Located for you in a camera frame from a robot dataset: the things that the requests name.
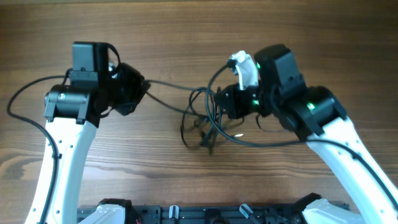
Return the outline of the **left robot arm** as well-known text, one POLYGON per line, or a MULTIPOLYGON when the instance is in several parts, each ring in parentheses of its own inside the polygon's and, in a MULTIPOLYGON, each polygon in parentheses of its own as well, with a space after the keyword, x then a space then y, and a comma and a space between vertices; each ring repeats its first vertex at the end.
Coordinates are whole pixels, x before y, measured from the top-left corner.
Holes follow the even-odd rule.
POLYGON ((75 223, 85 161, 101 119, 136 110, 150 85, 106 42, 74 42, 73 66, 45 96, 44 158, 26 223, 75 223))

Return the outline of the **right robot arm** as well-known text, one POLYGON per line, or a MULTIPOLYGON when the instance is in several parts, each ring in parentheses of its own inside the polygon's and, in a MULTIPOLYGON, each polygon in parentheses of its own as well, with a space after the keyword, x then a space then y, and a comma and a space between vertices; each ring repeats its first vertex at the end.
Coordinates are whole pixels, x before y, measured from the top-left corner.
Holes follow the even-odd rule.
POLYGON ((295 204, 294 223, 397 222, 397 187, 366 149, 334 94, 305 84, 288 47, 276 44, 254 55, 241 50, 229 56, 226 68, 238 82, 215 95, 220 112, 231 119, 274 115, 319 155, 358 208, 353 213, 309 194, 295 204))

